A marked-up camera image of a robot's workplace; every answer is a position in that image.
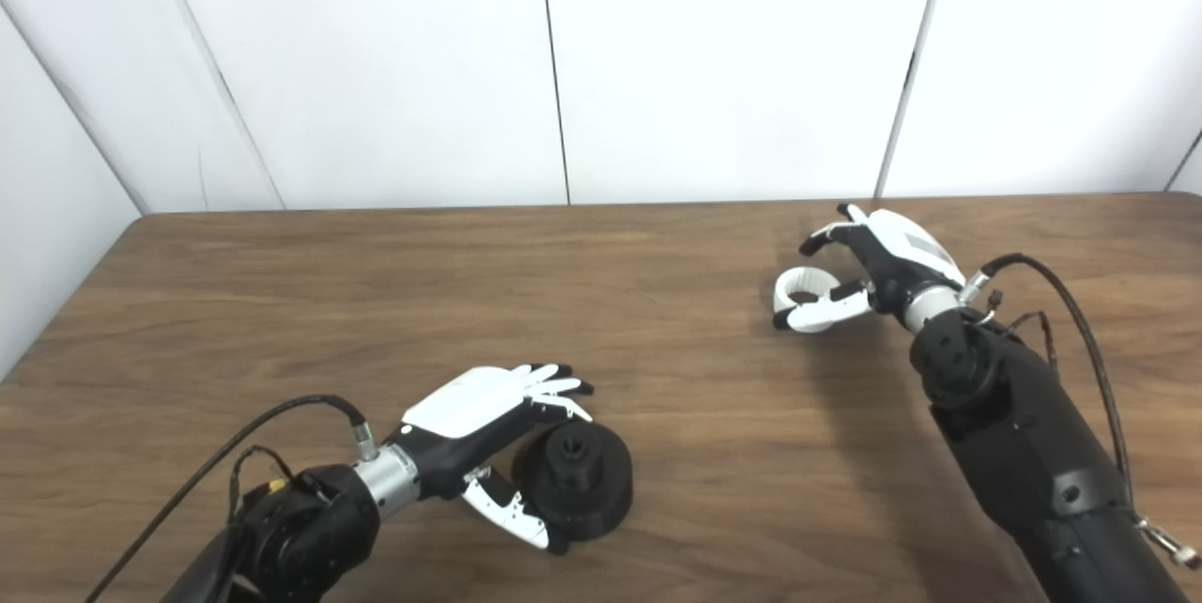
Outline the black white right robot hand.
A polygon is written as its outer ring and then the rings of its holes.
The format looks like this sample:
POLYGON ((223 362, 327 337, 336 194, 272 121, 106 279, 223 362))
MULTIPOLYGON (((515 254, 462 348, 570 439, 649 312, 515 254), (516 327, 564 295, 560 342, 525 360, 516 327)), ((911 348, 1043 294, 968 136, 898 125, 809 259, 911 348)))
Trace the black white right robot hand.
POLYGON ((887 209, 868 213, 840 204, 837 210, 841 221, 813 232, 799 252, 815 256, 827 246, 849 247, 862 277, 844 283, 817 268, 783 271, 773 292, 774 328, 817 333, 876 314, 918 333, 932 317, 972 302, 964 273, 922 226, 887 209))

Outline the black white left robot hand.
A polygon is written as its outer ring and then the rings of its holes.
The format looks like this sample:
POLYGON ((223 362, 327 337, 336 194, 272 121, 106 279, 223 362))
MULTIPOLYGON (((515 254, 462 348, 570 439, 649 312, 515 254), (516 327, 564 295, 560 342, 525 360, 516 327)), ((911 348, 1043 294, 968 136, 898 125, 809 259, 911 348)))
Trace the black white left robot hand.
POLYGON ((567 364, 468 369, 405 411, 386 440, 407 471, 413 502, 463 498, 508 535, 546 553, 567 553, 569 541, 489 460, 537 425, 591 422, 576 394, 593 384, 567 364))

